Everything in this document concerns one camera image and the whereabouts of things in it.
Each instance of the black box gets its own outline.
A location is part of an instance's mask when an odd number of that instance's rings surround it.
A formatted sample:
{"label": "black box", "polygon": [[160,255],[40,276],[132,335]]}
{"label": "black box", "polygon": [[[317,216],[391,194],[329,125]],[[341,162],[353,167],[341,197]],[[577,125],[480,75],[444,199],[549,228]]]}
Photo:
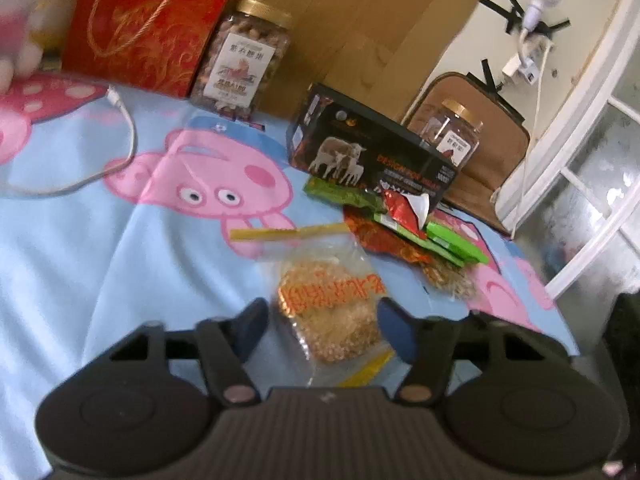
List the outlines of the black box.
{"label": "black box", "polygon": [[341,184],[380,192],[380,182],[428,193],[430,209],[453,182],[455,166],[400,124],[316,83],[287,130],[289,163]]}

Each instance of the brown leather bag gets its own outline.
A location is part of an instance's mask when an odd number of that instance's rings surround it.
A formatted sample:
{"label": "brown leather bag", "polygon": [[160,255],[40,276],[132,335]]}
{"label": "brown leather bag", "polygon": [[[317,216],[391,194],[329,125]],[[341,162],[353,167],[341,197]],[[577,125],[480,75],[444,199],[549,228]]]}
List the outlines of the brown leather bag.
{"label": "brown leather bag", "polygon": [[447,97],[468,108],[484,126],[480,133],[480,145],[443,200],[508,234],[495,215],[491,197],[524,159],[529,133],[496,96],[489,94],[468,76],[456,72],[448,72],[434,79],[412,115],[408,129],[419,134],[426,126],[431,107],[440,105]]}

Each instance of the white wall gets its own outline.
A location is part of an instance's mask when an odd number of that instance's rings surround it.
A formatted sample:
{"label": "white wall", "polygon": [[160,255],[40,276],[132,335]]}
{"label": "white wall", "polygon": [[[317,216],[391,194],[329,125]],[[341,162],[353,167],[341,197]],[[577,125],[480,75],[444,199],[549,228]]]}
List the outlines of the white wall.
{"label": "white wall", "polygon": [[[505,9],[511,9],[508,0],[493,1]],[[529,0],[518,1],[526,8]],[[545,11],[543,20],[546,23],[553,24],[569,18],[572,26],[554,37],[556,47],[549,55],[543,80],[539,129],[546,130],[571,92],[606,28],[616,1],[562,0],[557,7]],[[503,17],[478,5],[465,28],[443,54],[427,83],[445,72],[472,72],[483,80],[480,61],[487,58],[498,84],[502,81],[502,67],[516,53],[516,32],[513,36],[508,36],[504,32],[505,26],[506,20]],[[551,75],[553,69],[558,70],[556,78]],[[517,85],[505,85],[500,95],[526,118],[524,125],[530,130],[535,112],[536,88],[521,81]]]}

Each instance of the lamb picture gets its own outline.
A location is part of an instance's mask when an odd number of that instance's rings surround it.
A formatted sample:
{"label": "lamb picture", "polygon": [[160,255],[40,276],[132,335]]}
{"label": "lamb picture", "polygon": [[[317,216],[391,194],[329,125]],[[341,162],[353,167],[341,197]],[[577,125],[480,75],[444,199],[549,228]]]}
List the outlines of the lamb picture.
{"label": "lamb picture", "polygon": [[332,177],[339,179],[340,184],[355,186],[362,177],[364,168],[358,164],[363,148],[356,142],[347,142],[337,137],[327,137],[320,147],[316,158],[309,165],[309,173],[318,173],[320,166],[326,165],[323,178],[332,173]]}

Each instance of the gold jar lid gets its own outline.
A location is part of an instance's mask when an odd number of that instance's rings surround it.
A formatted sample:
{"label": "gold jar lid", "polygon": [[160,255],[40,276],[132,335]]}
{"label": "gold jar lid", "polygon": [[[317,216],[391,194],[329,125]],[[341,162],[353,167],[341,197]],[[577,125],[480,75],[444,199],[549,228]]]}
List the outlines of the gold jar lid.
{"label": "gold jar lid", "polygon": [[458,101],[451,98],[444,99],[442,106],[451,110],[457,116],[462,117],[467,123],[471,124],[476,130],[482,129],[482,121],[475,117],[467,108],[463,107]]}
{"label": "gold jar lid", "polygon": [[282,28],[289,28],[291,25],[291,15],[288,12],[271,7],[261,0],[240,0],[236,10],[275,23]]}

